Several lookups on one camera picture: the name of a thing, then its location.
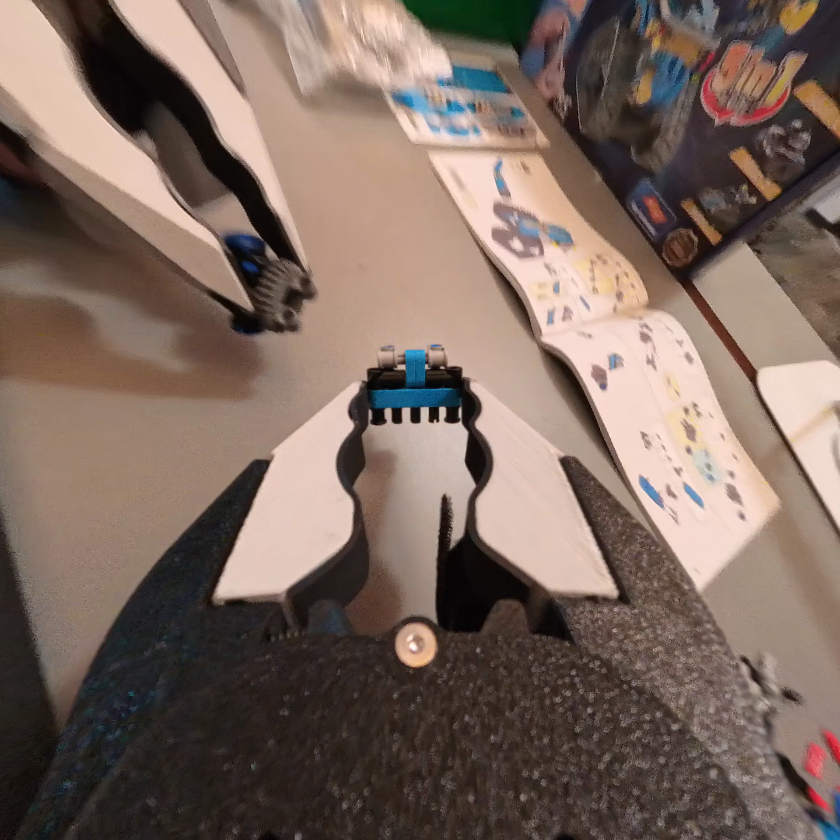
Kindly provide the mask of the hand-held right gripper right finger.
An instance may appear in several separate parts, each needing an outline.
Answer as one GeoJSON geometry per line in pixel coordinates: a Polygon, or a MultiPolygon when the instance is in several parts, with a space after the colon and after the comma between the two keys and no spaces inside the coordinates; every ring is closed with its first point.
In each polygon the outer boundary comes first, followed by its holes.
{"type": "Polygon", "coordinates": [[[618,586],[562,463],[564,454],[485,386],[466,381],[467,533],[525,585],[615,600],[618,586]]]}

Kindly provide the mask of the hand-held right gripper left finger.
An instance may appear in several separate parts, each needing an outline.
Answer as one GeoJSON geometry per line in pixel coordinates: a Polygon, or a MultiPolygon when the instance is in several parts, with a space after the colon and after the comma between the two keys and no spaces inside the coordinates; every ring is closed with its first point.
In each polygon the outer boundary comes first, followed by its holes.
{"type": "Polygon", "coordinates": [[[214,606],[278,605],[303,623],[319,602],[346,607],[370,570],[355,484],[369,399],[352,382],[276,446],[212,594],[214,606]]]}

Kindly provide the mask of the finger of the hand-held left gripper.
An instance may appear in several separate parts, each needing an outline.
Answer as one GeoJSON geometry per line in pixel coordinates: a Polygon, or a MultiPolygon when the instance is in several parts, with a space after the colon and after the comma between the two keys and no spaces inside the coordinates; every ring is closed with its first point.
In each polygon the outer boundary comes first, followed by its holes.
{"type": "Polygon", "coordinates": [[[274,254],[309,272],[242,80],[228,72],[184,3],[103,5],[101,44],[121,74],[181,124],[205,167],[237,197],[274,254]]]}
{"type": "Polygon", "coordinates": [[[1,12],[2,121],[50,174],[187,279],[254,313],[222,241],[173,195],[153,158],[99,108],[48,18],[32,2],[2,2],[1,12]]]}

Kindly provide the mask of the black brick assembly blue wheels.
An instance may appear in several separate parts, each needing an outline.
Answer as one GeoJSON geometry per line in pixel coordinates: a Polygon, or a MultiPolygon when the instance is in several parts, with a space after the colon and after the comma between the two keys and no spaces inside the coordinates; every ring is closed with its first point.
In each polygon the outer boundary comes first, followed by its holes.
{"type": "Polygon", "coordinates": [[[228,234],[224,245],[253,307],[233,314],[232,328],[243,334],[297,332],[303,305],[317,295],[309,273],[293,260],[272,255],[266,243],[251,234],[228,234]]]}

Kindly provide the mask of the blue beam brick assembly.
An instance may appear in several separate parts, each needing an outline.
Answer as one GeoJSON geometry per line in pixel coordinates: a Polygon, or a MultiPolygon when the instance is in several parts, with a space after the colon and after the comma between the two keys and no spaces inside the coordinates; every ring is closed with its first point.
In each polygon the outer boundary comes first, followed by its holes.
{"type": "Polygon", "coordinates": [[[367,371],[366,391],[372,425],[431,424],[460,421],[464,376],[448,363],[442,343],[399,351],[393,344],[377,350],[377,364],[367,371]]]}

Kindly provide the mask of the large clear plastic parts bag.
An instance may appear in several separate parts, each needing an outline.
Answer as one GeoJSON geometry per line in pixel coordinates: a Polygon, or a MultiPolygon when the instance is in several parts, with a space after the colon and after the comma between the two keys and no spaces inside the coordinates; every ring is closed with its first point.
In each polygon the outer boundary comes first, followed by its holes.
{"type": "Polygon", "coordinates": [[[446,48],[396,1],[276,2],[298,87],[351,82],[391,90],[452,77],[446,48]]]}

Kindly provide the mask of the blue sticker sheet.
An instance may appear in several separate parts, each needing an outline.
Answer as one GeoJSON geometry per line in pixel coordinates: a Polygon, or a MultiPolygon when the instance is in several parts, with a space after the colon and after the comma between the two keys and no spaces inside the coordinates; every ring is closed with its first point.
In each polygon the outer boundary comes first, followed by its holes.
{"type": "Polygon", "coordinates": [[[438,78],[385,93],[414,144],[462,149],[540,150],[549,139],[494,69],[453,66],[438,78]]]}

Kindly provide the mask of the open instruction booklet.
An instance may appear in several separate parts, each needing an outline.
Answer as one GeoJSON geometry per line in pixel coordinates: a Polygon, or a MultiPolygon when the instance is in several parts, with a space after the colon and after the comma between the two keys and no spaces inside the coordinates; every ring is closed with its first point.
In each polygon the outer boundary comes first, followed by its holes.
{"type": "Polygon", "coordinates": [[[780,501],[725,417],[677,319],[534,153],[433,151],[434,172],[511,284],[541,348],[579,382],[660,541],[704,590],[780,501]]]}

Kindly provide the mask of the green plastic box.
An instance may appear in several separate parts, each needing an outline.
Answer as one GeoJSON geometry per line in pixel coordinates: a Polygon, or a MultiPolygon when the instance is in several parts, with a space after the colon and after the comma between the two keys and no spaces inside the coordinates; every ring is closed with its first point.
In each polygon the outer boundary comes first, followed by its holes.
{"type": "Polygon", "coordinates": [[[426,28],[451,35],[520,46],[541,1],[404,1],[426,28]]]}

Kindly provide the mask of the white stand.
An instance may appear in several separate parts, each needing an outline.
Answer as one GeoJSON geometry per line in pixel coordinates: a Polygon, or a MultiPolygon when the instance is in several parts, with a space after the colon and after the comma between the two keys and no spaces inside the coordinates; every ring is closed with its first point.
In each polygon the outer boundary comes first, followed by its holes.
{"type": "Polygon", "coordinates": [[[827,515],[839,529],[839,366],[815,360],[766,366],[759,395],[827,515]]]}

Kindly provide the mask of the dark dimpled seat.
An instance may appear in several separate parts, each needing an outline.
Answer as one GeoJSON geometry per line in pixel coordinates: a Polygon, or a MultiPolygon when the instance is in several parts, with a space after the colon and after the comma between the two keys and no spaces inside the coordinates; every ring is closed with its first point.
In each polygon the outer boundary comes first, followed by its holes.
{"type": "Polygon", "coordinates": [[[42,673],[16,563],[1,530],[1,837],[42,838],[27,824],[56,747],[56,713],[42,673]]]}

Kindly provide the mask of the pile of small brick parts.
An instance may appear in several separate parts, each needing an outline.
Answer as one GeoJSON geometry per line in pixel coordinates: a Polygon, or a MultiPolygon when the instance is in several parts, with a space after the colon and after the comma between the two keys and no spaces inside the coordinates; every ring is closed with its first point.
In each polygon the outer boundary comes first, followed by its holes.
{"type": "Polygon", "coordinates": [[[816,726],[806,699],[780,675],[770,654],[739,656],[770,746],[814,838],[839,838],[838,733],[816,726]]]}

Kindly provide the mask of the dark toy box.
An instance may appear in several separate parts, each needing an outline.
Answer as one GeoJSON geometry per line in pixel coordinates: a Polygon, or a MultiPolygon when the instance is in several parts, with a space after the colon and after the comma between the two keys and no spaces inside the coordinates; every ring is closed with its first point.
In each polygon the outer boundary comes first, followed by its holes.
{"type": "Polygon", "coordinates": [[[541,2],[521,68],[679,278],[838,173],[838,1],[541,2]]]}

